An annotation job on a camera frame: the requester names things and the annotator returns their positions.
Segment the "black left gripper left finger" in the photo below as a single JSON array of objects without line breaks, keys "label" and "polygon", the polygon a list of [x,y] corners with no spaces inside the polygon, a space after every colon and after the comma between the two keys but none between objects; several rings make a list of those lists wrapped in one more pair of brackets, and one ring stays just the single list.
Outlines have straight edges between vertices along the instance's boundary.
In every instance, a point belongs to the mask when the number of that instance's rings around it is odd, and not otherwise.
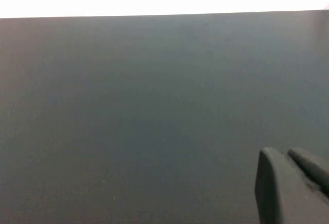
[{"label": "black left gripper left finger", "polygon": [[328,223],[328,191],[286,154],[260,150],[255,179],[260,223]]}]

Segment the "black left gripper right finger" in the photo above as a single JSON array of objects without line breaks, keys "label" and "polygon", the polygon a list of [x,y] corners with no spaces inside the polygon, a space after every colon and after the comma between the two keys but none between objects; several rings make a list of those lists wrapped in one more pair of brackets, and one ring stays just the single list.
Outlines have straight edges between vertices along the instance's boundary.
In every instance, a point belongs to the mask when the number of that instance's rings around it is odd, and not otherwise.
[{"label": "black left gripper right finger", "polygon": [[288,155],[310,180],[328,191],[328,162],[302,148],[290,148]]}]

